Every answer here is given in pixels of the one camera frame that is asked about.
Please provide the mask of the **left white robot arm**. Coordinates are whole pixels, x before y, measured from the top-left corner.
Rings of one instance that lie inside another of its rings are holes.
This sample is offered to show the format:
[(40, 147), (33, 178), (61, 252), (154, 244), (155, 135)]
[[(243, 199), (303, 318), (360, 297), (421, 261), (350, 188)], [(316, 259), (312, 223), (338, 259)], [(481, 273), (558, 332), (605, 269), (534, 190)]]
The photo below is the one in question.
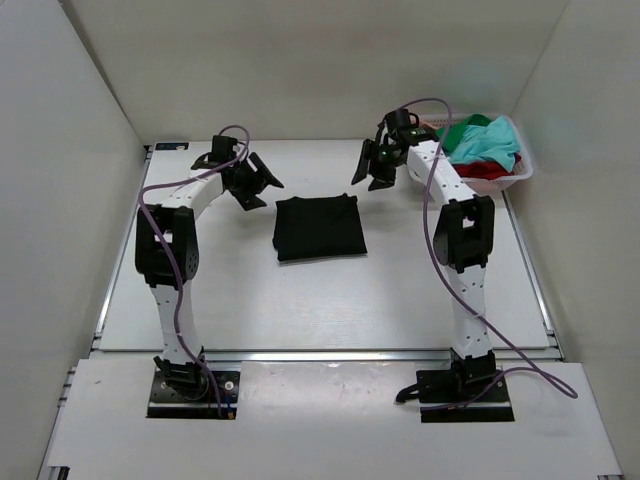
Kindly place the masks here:
[(251, 150), (248, 131), (231, 125), (211, 140), (181, 180), (144, 186), (138, 194), (134, 264), (156, 303), (163, 337), (154, 359), (166, 384), (188, 402), (222, 405), (219, 381), (208, 367), (195, 326), (192, 281), (200, 262), (197, 220), (228, 193), (246, 211), (259, 195), (283, 184)]

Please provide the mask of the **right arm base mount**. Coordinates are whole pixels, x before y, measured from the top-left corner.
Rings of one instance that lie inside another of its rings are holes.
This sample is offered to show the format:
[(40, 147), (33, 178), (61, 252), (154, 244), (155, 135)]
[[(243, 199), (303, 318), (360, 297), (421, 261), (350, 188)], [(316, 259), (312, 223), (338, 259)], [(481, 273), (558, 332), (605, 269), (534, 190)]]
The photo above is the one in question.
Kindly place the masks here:
[(515, 420), (504, 372), (490, 351), (479, 357), (450, 352), (446, 369), (418, 370), (397, 405), (417, 401), (422, 423), (510, 423)]

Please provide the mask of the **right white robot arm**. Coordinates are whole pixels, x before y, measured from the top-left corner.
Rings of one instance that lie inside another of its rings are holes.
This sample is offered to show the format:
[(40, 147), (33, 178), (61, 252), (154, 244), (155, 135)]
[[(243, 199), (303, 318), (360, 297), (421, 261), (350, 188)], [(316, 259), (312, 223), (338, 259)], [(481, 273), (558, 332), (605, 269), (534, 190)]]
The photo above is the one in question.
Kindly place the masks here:
[(411, 177), (424, 185), (426, 199), (439, 209), (435, 230), (427, 240), (436, 271), (453, 297), (450, 366), (444, 371), (418, 374), (414, 385), (397, 394), (399, 404), (414, 399), (463, 402), (497, 375), (495, 354), (482, 320), (495, 204), (461, 179), (439, 141), (436, 132), (407, 108), (391, 111), (378, 124), (375, 137), (364, 141), (352, 178), (353, 183), (359, 183), (370, 177), (370, 190), (390, 188), (397, 168), (405, 165)]

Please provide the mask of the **black t shirt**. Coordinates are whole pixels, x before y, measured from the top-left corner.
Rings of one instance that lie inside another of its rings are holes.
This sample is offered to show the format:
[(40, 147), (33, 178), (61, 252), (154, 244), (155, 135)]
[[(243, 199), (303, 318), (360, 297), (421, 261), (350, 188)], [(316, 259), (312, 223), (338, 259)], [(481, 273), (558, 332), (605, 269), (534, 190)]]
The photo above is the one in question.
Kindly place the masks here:
[(343, 193), (277, 201), (272, 243), (279, 262), (367, 254), (358, 198)]

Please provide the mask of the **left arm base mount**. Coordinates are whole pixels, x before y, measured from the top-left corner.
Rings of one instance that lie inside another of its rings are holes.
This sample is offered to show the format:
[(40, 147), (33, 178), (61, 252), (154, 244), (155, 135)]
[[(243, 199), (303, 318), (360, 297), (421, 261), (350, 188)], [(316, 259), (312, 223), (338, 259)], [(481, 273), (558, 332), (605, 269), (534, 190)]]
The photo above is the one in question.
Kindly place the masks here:
[(235, 420), (241, 372), (214, 370), (210, 376), (194, 363), (173, 364), (154, 358), (155, 371), (148, 397), (150, 419)]

